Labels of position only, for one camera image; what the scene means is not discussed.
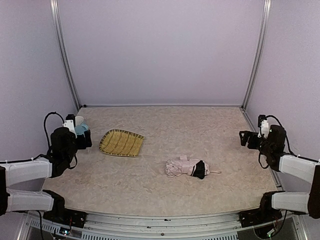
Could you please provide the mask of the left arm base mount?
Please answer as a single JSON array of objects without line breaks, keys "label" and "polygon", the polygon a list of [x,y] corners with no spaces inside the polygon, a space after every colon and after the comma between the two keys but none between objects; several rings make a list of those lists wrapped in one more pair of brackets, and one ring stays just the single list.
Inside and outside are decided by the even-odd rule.
[{"label": "left arm base mount", "polygon": [[87,219],[87,215],[88,214],[84,211],[66,208],[62,211],[62,213],[53,213],[53,211],[46,211],[43,214],[43,218],[54,223],[83,229]]}]

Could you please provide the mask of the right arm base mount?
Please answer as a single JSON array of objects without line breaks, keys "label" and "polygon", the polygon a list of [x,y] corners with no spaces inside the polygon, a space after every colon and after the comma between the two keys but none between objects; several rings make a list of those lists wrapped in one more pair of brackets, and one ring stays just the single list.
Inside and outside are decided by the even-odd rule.
[{"label": "right arm base mount", "polygon": [[238,215],[242,228],[260,225],[282,218],[281,211],[276,209],[262,211],[259,208],[256,208],[241,211]]}]

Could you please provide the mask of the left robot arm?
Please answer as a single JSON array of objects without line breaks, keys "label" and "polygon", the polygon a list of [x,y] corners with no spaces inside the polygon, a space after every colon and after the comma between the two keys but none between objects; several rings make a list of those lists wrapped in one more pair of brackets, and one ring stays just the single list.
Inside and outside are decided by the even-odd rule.
[{"label": "left robot arm", "polygon": [[0,213],[43,212],[44,217],[65,216],[65,199],[51,190],[30,191],[11,187],[16,184],[60,177],[76,167],[77,152],[92,147],[91,131],[82,116],[67,115],[62,126],[46,134],[48,151],[24,160],[0,163]]}]

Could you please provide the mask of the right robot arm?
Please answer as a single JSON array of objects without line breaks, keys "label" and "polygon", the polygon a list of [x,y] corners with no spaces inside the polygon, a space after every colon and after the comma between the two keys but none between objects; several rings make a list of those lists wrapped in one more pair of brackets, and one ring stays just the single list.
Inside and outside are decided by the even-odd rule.
[{"label": "right robot arm", "polygon": [[259,208],[248,214],[259,221],[281,217],[281,211],[320,217],[320,162],[294,154],[289,148],[287,132],[281,123],[270,124],[269,115],[258,116],[258,131],[240,131],[240,143],[265,156],[266,168],[310,183],[309,192],[271,191],[263,194]]}]

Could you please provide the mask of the pink and black umbrella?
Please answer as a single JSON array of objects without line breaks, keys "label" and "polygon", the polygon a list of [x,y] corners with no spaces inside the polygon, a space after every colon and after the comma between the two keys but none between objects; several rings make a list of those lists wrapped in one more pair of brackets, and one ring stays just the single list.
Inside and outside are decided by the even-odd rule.
[{"label": "pink and black umbrella", "polygon": [[182,155],[176,159],[169,159],[165,163],[164,172],[167,177],[174,178],[181,175],[203,180],[209,174],[221,174],[219,170],[210,171],[209,165],[201,159],[188,159],[186,155]]}]

